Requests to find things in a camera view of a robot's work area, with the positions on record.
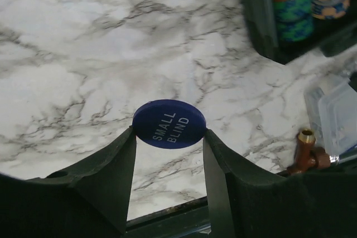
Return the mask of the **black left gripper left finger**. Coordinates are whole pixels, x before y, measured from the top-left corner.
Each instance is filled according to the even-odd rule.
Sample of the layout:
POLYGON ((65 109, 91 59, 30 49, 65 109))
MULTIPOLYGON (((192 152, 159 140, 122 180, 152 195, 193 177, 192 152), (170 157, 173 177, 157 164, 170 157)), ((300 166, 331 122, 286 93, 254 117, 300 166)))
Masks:
POLYGON ((128 128, 109 145, 45 178, 1 175, 1 236, 124 236, 136 145, 128 128))

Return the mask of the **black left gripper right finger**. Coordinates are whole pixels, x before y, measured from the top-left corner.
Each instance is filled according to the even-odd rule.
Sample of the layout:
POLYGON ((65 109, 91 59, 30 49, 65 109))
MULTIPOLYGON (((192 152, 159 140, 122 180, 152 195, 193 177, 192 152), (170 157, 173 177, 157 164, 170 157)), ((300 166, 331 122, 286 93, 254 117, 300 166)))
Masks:
POLYGON ((282 177, 203 142, 211 237, 355 237, 356 161, 282 177))

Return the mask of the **blue small blind button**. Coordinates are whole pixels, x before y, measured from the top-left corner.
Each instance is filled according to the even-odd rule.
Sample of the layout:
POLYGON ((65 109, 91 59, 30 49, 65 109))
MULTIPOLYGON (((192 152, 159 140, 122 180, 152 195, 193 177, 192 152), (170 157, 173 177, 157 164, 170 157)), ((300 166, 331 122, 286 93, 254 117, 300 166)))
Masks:
POLYGON ((132 127, 143 142, 163 149, 181 149, 199 142, 207 131, 202 112, 179 100, 150 101, 134 113, 132 127))

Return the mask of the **black poker set case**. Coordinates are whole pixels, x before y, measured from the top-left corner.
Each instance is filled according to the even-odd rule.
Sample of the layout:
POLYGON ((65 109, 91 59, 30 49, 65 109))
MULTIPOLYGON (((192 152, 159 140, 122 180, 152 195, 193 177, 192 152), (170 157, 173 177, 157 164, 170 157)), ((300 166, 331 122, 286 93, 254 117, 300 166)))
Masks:
POLYGON ((356 0, 242 0, 250 41, 287 64, 318 47, 332 57, 356 45, 356 0))

